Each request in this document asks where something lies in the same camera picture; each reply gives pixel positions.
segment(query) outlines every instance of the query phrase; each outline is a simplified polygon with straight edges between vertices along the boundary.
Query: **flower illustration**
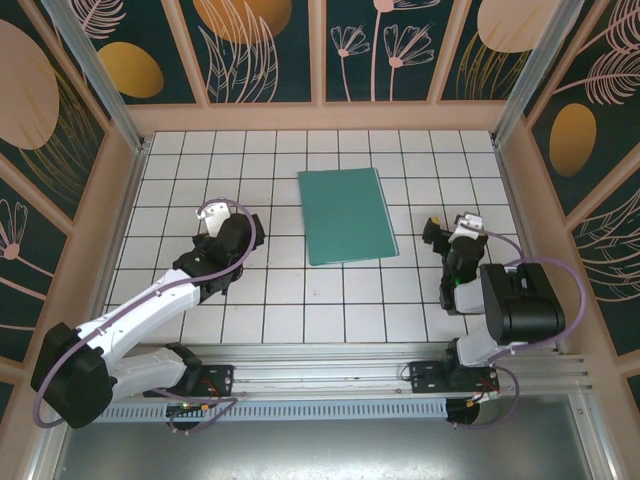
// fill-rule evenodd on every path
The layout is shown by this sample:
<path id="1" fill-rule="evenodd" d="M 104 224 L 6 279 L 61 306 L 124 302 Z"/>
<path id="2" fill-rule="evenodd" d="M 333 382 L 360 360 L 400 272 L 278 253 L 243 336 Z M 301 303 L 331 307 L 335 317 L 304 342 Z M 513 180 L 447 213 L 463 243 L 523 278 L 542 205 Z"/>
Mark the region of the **flower illustration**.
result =
<path id="1" fill-rule="evenodd" d="M 7 200 L 0 199 L 0 259 L 13 261 L 17 260 L 28 267 L 40 272 L 49 277 L 53 277 L 53 274 L 46 270 L 28 262 L 20 256 L 20 244 L 24 237 L 24 232 L 27 227 L 27 217 L 29 210 L 25 205 L 20 202 L 16 202 L 13 206 L 13 211 L 9 206 Z M 44 300 L 45 295 L 38 293 L 30 288 L 19 285 L 11 280 L 0 277 L 0 284 L 6 285 L 14 290 L 22 292 L 26 295 L 30 295 L 39 300 Z M 0 328 L 9 328 L 12 330 L 32 330 L 31 327 L 19 327 L 0 324 Z"/>
<path id="2" fill-rule="evenodd" d="M 429 27 L 407 27 L 398 37 L 398 25 L 384 29 L 384 46 L 391 66 L 389 100 L 393 100 L 393 79 L 397 68 L 420 65 L 433 61 L 433 49 L 429 49 Z"/>
<path id="3" fill-rule="evenodd" d="M 344 67 L 344 59 L 353 55 L 360 55 L 371 50 L 369 42 L 365 42 L 366 35 L 362 31 L 362 26 L 359 27 L 346 27 L 344 32 L 340 27 L 333 27 L 331 29 L 331 39 L 333 45 L 338 51 L 340 56 L 340 65 L 342 66 L 342 82 L 344 83 L 344 91 L 347 95 L 347 101 L 351 101 L 349 95 L 349 87 L 347 85 L 347 74 Z"/>
<path id="4" fill-rule="evenodd" d="M 376 25 L 373 30 L 373 54 L 371 55 L 371 101 L 376 101 L 376 52 L 378 51 L 378 32 L 380 31 L 380 19 L 383 13 L 394 10 L 419 10 L 421 8 L 435 7 L 440 0 L 373 0 L 373 6 L 378 11 Z"/>

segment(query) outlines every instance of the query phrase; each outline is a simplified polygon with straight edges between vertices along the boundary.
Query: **yellow circle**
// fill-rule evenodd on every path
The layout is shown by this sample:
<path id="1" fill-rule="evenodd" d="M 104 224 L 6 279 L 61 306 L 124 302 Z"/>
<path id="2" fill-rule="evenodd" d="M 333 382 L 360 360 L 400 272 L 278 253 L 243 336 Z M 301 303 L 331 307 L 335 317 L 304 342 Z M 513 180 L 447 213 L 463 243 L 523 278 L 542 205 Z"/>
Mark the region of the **yellow circle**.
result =
<path id="1" fill-rule="evenodd" d="M 478 11 L 480 40 L 496 52 L 532 50 L 559 1 L 483 0 Z"/>
<path id="2" fill-rule="evenodd" d="M 564 107 L 551 128 L 549 154 L 551 165 L 563 177 L 582 170 L 596 143 L 596 119 L 584 105 Z"/>
<path id="3" fill-rule="evenodd" d="M 260 30 L 251 26 L 245 2 L 256 23 L 262 18 L 272 36 L 285 29 L 291 18 L 291 0 L 193 0 L 202 21 L 213 33 L 233 43 L 257 43 L 262 40 Z"/>
<path id="4" fill-rule="evenodd" d="M 126 42 L 113 42 L 98 52 L 118 91 L 135 98 L 157 95 L 164 86 L 160 67 L 151 55 Z"/>
<path id="5" fill-rule="evenodd" d="M 25 150 L 42 147 L 58 123 L 56 72 L 31 37 L 0 20 L 0 138 Z"/>

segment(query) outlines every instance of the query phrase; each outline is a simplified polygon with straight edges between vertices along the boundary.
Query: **green folder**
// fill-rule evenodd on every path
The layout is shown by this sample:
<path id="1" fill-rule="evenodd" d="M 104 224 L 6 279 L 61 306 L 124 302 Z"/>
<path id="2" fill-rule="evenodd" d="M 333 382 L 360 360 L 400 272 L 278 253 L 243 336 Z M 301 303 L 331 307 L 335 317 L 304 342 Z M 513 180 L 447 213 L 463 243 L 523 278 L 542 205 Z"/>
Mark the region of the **green folder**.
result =
<path id="1" fill-rule="evenodd" d="M 398 255 L 375 168 L 299 172 L 298 180 L 311 265 Z"/>

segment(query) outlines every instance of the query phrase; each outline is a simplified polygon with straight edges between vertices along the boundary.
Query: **white tile floor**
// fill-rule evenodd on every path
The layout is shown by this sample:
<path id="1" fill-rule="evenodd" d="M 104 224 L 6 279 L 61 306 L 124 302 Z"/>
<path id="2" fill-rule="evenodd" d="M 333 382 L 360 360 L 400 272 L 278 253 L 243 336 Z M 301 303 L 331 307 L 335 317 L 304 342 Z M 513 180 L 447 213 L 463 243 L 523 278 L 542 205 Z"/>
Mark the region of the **white tile floor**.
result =
<path id="1" fill-rule="evenodd" d="M 311 267 L 305 260 L 297 172 L 376 167 L 400 255 Z M 160 277 L 192 248 L 195 208 L 225 196 L 257 213 L 265 245 L 228 296 L 169 321 L 146 343 L 443 342 L 478 325 L 438 305 L 440 258 L 420 234 L 433 215 L 451 225 L 481 213 L 517 239 L 487 132 L 160 132 L 155 136 L 107 309 Z M 489 241 L 489 258 L 515 258 Z"/>

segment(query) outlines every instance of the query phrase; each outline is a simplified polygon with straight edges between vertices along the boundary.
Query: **teal folder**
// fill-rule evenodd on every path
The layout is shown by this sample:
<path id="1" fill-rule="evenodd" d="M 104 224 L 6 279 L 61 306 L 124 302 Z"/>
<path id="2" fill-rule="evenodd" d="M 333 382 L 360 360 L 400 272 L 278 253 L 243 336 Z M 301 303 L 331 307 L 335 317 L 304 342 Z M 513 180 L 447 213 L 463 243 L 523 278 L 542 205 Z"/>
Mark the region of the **teal folder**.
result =
<path id="1" fill-rule="evenodd" d="M 299 172 L 311 265 L 398 255 L 375 168 Z"/>

